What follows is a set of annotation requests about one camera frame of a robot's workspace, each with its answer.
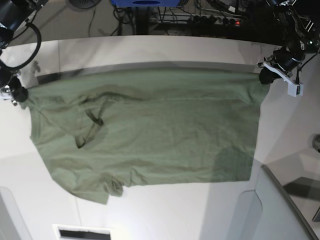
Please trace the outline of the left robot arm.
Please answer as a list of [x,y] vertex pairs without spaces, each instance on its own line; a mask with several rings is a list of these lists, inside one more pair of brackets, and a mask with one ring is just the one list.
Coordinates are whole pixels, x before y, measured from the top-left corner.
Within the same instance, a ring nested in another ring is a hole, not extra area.
[[296,70],[294,84],[300,84],[300,72],[306,64],[320,53],[320,31],[309,16],[301,16],[294,5],[296,0],[268,0],[273,16],[283,28],[285,41],[282,47],[273,51],[258,63],[261,68],[259,80],[269,85],[277,79],[290,81]]

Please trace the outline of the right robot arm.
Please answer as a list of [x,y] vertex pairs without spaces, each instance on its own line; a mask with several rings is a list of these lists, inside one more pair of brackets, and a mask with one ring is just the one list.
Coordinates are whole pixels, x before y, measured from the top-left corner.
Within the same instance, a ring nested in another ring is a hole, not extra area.
[[36,47],[31,56],[18,66],[0,62],[0,98],[10,100],[14,106],[28,98],[28,90],[22,86],[18,76],[20,70],[32,62],[38,54],[42,35],[33,24],[37,13],[47,4],[46,0],[2,0],[0,2],[0,51],[3,52],[17,38],[15,32],[21,27],[32,29],[36,35]]

